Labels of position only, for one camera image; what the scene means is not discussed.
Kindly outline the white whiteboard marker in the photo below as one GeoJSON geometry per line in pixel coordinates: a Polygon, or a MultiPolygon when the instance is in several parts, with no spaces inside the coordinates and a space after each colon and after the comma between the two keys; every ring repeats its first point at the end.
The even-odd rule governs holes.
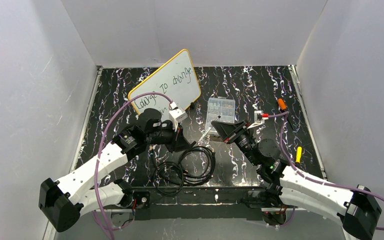
{"type": "MultiPolygon", "coordinates": [[[[216,118],[214,118],[213,120],[215,121],[215,120],[219,120],[221,118],[221,116],[220,115],[218,115],[216,118]]],[[[210,130],[212,129],[212,126],[209,126],[205,131],[204,131],[204,133],[202,134],[202,136],[200,137],[200,139],[198,140],[199,142],[201,142],[204,138],[205,138],[205,136],[210,132],[210,130]]]]}

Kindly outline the yellow framed whiteboard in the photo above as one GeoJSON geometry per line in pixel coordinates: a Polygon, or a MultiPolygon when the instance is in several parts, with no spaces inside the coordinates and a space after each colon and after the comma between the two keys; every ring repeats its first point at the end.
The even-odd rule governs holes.
{"type": "MultiPolygon", "coordinates": [[[[187,49],[178,52],[134,87],[128,93],[128,99],[150,92],[164,94],[184,110],[201,96],[201,87],[187,49]]],[[[133,100],[131,104],[138,114],[152,108],[161,113],[163,121],[169,118],[169,102],[163,96],[146,95],[133,100]]]]}

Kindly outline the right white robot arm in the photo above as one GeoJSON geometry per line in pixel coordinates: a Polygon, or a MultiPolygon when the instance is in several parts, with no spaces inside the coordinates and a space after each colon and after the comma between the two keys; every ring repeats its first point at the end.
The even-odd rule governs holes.
{"type": "Polygon", "coordinates": [[[212,121],[211,124],[223,142],[236,144],[244,156],[258,166],[257,173],[282,204],[329,218],[359,240],[373,238],[382,209],[369,188],[363,185],[341,188],[299,170],[283,158],[273,139],[256,141],[244,121],[212,121]]]}

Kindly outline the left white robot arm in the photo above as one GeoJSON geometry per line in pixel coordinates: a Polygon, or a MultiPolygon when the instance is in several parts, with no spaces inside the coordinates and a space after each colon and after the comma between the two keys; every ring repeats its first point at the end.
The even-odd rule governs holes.
{"type": "Polygon", "coordinates": [[[168,111],[168,119],[153,108],[146,109],[136,123],[124,127],[101,154],[57,180],[40,184],[38,207],[58,233],[70,229],[81,216],[108,205],[131,207],[136,201],[131,186],[119,179],[99,187],[98,181],[127,164],[150,145],[164,145],[170,153],[191,148],[181,122],[187,113],[180,107],[168,111]]]}

